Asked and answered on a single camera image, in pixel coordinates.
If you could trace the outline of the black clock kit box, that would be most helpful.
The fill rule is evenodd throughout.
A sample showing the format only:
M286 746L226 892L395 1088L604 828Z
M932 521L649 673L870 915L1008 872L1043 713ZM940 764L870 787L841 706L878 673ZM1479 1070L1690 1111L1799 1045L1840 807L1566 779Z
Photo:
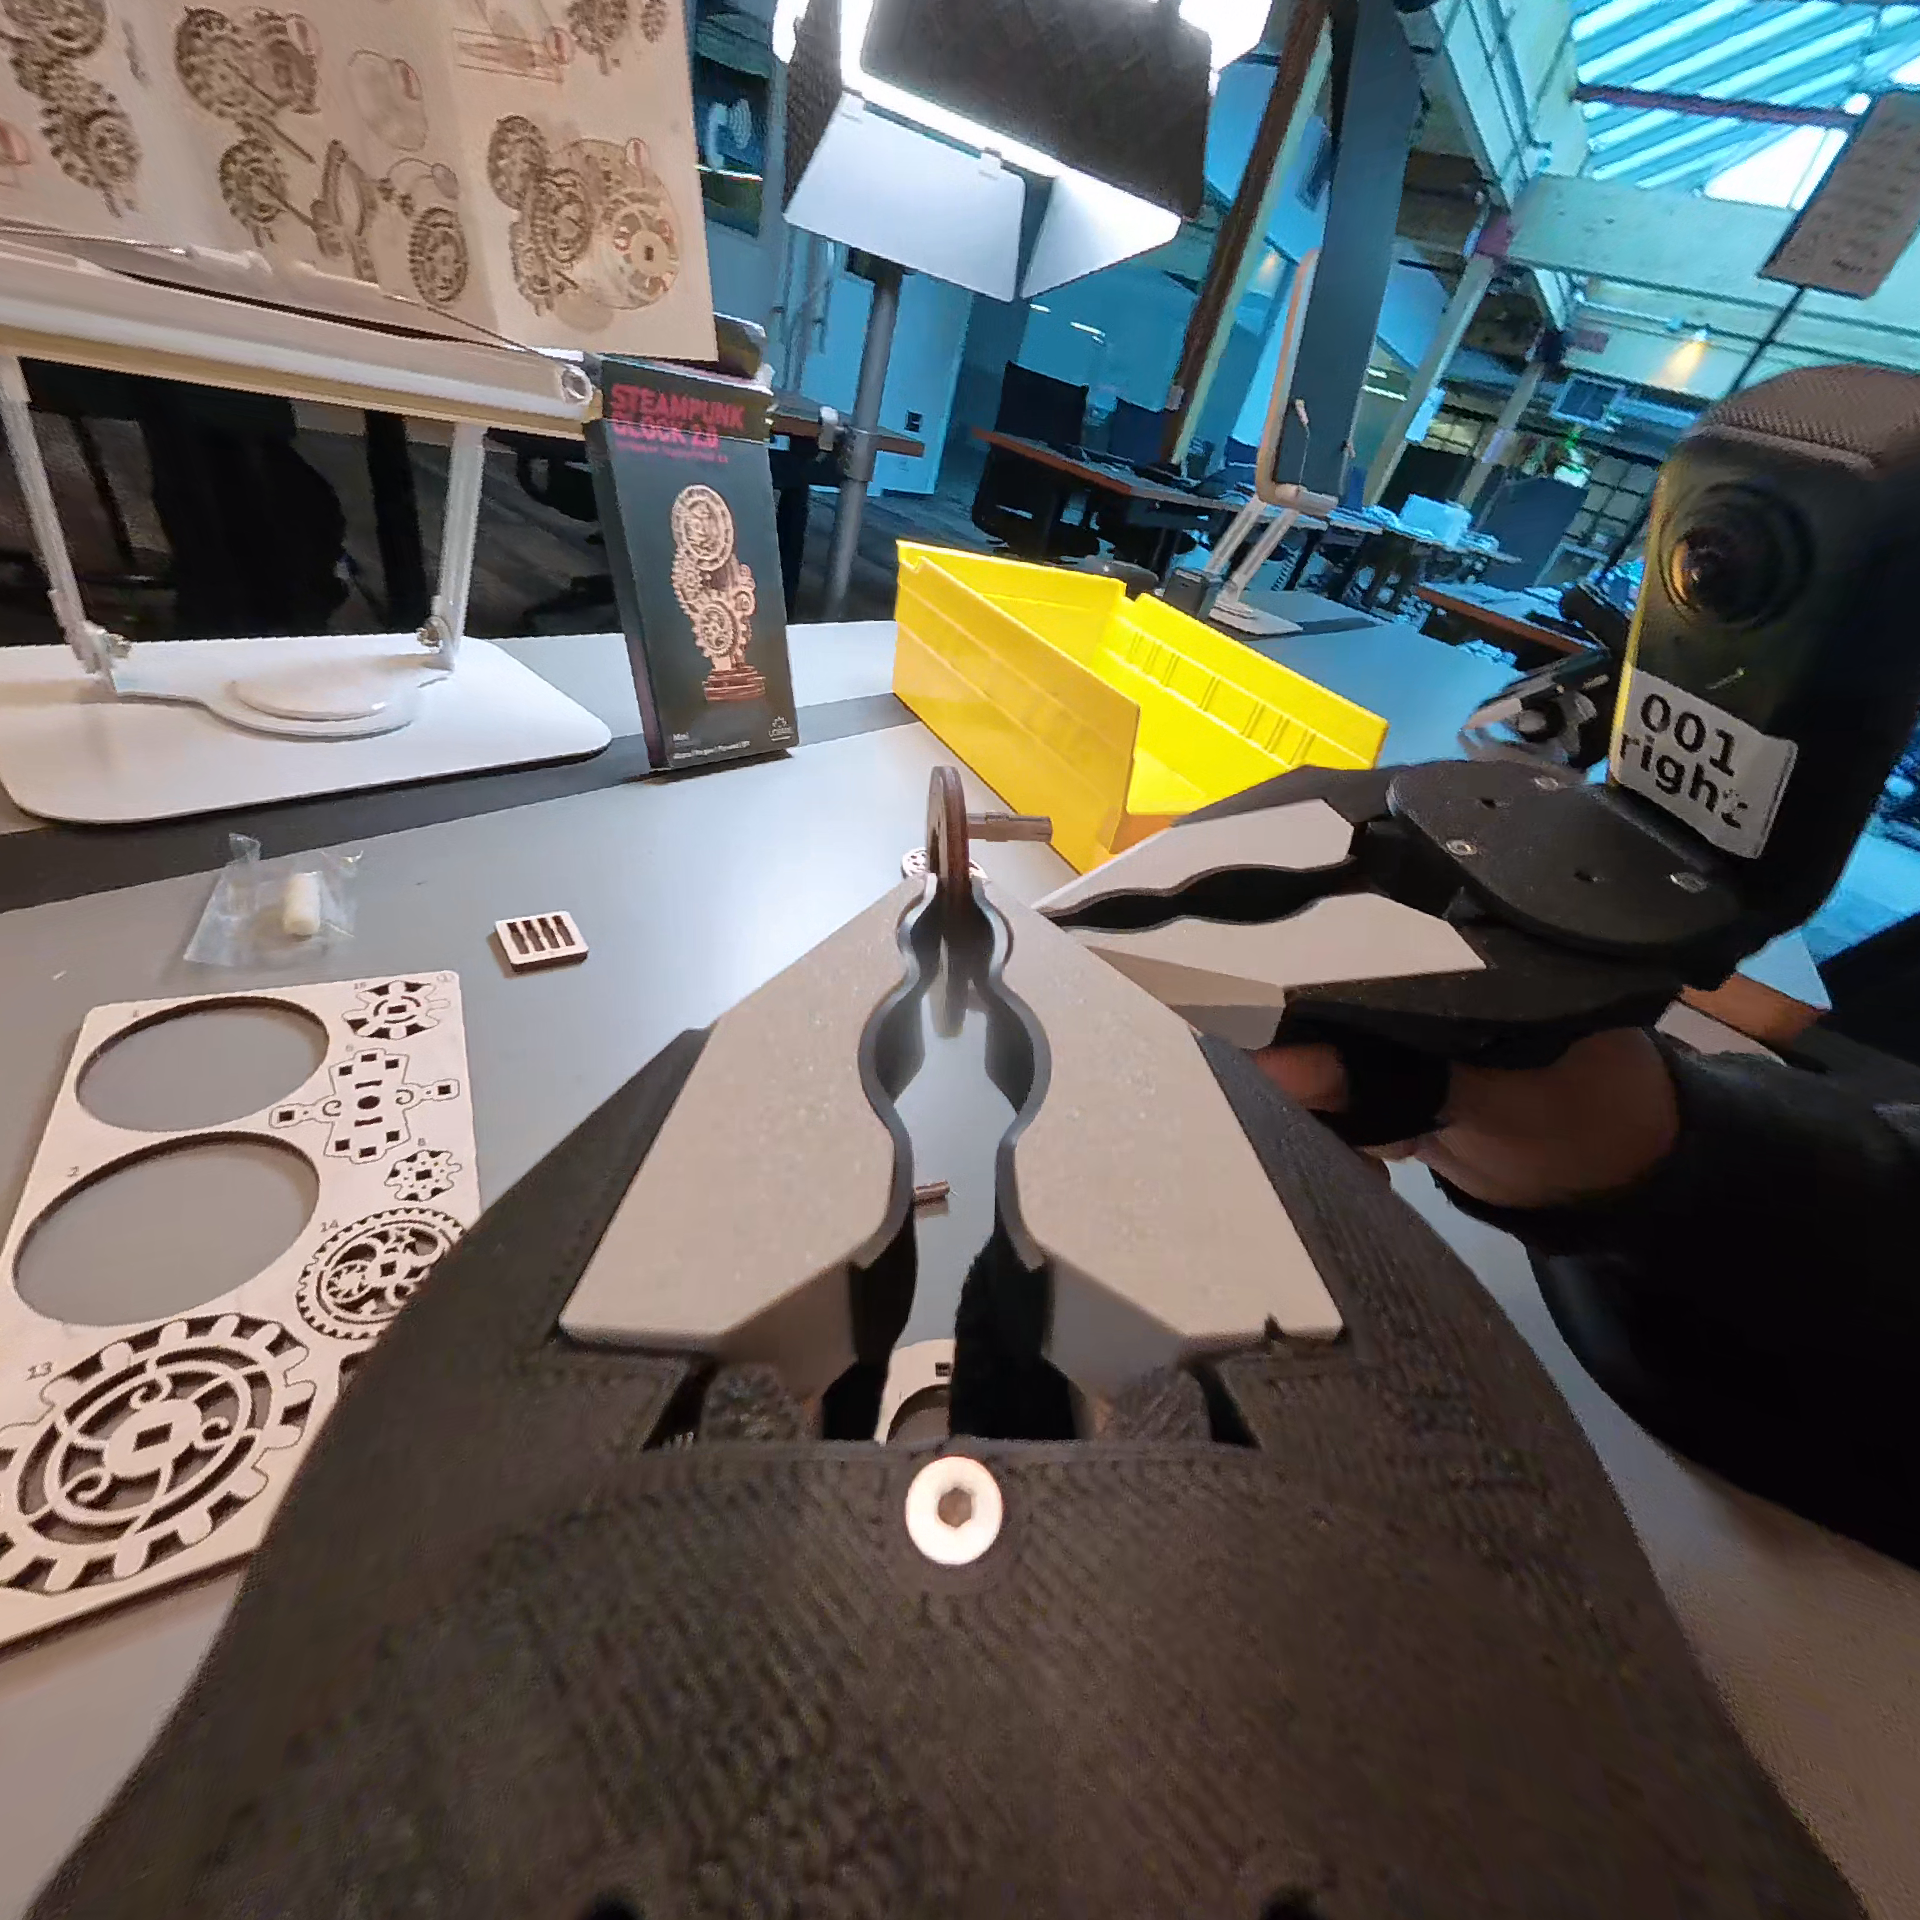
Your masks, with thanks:
M769 393L651 359L589 366L587 463L651 770L791 750Z

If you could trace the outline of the person's right hand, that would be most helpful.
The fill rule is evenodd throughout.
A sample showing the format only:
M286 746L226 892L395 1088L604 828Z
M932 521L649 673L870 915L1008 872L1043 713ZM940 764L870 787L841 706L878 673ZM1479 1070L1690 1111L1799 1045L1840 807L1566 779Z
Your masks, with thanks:
M1434 1125L1367 1154L1417 1161L1495 1208L1561 1208L1640 1181L1673 1146L1677 1096L1656 1033L1601 1032L1541 1068L1450 1064Z

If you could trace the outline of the small clear plastic bag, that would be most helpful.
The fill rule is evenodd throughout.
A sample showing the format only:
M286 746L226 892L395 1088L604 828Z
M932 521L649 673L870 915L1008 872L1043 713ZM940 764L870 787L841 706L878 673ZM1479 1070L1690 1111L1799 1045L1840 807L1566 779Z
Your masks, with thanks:
M226 859L186 938L182 962L269 968L348 944L360 861L358 849L267 857L255 838L228 834Z

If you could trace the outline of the grey light stand pole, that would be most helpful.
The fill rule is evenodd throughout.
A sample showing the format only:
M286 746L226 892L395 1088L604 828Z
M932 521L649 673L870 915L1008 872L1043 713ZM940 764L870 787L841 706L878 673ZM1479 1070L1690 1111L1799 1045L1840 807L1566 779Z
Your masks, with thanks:
M897 262L872 252L855 252L851 265L853 273L872 287L872 302L860 337L851 423L845 434L843 477L837 487L835 518L827 541L824 622L837 622L843 616L851 589L857 537L876 469L884 378L897 331L903 279L903 267Z

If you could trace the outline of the hanging paper sign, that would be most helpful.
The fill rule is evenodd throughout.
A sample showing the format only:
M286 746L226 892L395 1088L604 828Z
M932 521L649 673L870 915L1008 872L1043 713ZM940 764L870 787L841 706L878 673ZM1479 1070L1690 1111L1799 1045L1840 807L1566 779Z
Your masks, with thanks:
M1756 275L1797 293L1879 295L1917 232L1917 93L1879 95Z

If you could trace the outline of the large wooden gear sheet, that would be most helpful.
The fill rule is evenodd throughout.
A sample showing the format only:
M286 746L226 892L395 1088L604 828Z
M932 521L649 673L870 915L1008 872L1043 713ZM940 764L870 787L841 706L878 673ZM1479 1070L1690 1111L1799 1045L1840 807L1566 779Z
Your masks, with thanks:
M482 1208L449 971L83 1016L3 1235L1 1644L265 1536Z

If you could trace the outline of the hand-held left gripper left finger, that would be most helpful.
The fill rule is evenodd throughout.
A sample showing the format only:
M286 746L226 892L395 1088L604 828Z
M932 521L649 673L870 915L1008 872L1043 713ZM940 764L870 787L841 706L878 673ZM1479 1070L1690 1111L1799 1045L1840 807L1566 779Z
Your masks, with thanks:
M711 1024L560 1309L568 1340L758 1365L826 1431L876 1433L913 1253L868 1030L919 904L897 878Z

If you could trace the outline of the gear instruction booklet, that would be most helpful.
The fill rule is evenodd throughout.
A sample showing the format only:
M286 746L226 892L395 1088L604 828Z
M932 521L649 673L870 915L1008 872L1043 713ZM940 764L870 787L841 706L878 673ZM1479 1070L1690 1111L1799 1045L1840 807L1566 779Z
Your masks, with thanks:
M529 349L715 359L684 4L5 2L3 240Z

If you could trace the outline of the studio light panel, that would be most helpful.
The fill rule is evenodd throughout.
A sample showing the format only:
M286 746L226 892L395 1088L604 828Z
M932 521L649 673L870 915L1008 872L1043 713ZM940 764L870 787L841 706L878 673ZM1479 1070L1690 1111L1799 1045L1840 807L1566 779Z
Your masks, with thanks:
M775 6L783 215L992 300L1171 242L1206 198L1211 97L1262 8Z

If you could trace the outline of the white book stand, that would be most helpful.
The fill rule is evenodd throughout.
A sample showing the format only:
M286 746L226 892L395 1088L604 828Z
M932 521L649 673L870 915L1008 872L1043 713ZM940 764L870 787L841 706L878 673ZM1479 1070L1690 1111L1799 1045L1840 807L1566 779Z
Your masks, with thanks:
M122 828L595 756L608 725L484 638L467 593L488 430L579 440L575 349L527 347L259 254L3 223L3 430L59 646L3 659L3 797ZM434 595L395 632L135 644L83 609L25 360L451 428Z

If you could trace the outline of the grey desk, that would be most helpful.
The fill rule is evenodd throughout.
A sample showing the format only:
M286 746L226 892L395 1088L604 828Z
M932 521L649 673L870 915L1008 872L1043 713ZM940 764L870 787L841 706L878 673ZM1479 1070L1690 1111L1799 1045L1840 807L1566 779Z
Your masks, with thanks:
M507 649L595 708L614 746L490 807L486 781L331 803L323 845L362 853L352 964L449 968L467 997L476 1167L496 1196L666 1039L701 1026L899 878L921 840L938 744L890 694L891 624L791 634L802 746L787 758L670 781L618 779L635 708L618 636ZM59 900L3 911L3 1216L40 1138L83 1014L189 989L180 952L226 853L164 834L26 830ZM562 909L589 956L507 971L504 917ZM1754 1753L1875 1916L1915 1916L1915 1575L1818 1532L1665 1452L1582 1373L1522 1249L1454 1212L1427 1171L1394 1173L1557 1381L1613 1476L1667 1604Z

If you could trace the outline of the person's right forearm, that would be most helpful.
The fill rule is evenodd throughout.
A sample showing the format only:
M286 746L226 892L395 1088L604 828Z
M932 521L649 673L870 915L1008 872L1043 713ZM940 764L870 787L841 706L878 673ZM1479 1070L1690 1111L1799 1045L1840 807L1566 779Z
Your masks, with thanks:
M1667 1450L1917 1563L1917 1115L1828 1074L1654 1033L1671 1150L1634 1185L1518 1210L1570 1353Z

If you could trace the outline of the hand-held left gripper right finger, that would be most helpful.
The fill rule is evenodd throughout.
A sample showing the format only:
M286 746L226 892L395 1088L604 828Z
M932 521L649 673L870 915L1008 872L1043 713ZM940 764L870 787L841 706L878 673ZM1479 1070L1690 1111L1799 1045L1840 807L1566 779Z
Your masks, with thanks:
M969 1433L1076 1435L1149 1375L1341 1313L1194 1030L969 882Z

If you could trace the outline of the yellow plastic bin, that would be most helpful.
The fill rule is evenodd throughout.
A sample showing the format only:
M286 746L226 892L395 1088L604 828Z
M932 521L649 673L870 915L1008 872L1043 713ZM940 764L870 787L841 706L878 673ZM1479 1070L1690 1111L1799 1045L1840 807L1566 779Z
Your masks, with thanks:
M1113 578L897 558L893 694L1078 872L1301 766L1378 762L1386 717Z

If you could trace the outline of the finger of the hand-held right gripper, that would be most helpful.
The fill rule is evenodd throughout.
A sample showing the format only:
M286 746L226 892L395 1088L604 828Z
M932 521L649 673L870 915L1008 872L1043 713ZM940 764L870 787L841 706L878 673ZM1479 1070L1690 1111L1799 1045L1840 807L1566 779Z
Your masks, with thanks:
M1458 927L1386 898L1312 900L1272 921L1083 927L1078 940L1198 1033L1244 1049L1274 1041L1297 991L1483 969Z
M1353 841L1353 824L1324 801L1192 814L1058 886L1037 909L1072 931L1266 923L1338 890Z

